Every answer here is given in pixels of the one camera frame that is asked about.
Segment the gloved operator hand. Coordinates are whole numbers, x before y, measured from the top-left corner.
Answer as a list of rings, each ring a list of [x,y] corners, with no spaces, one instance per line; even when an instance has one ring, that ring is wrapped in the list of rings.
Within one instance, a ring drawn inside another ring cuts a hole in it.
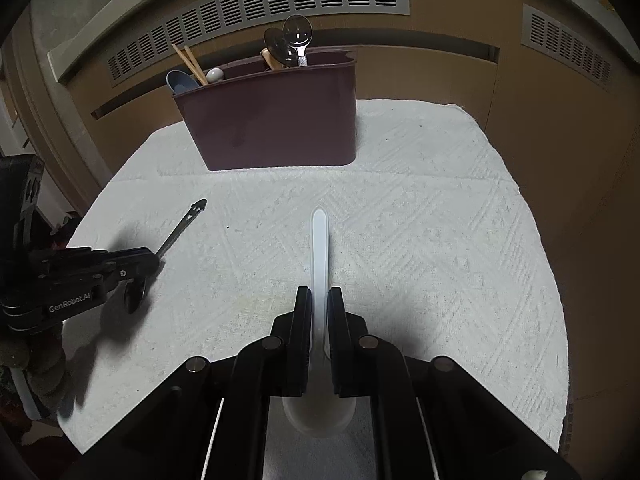
[[[58,409],[70,385],[62,330],[63,324],[56,323],[22,340],[1,335],[1,365],[25,372],[30,390],[50,412]]]

